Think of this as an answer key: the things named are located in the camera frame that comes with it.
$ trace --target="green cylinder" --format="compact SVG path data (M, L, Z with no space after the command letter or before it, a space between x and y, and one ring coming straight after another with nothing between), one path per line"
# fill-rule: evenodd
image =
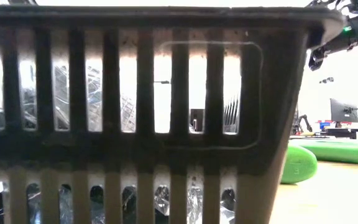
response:
M316 171L316 156L301 146L289 143L281 183L294 184L307 180L314 176Z
M358 140L355 139L293 139L316 155L317 160L358 164Z

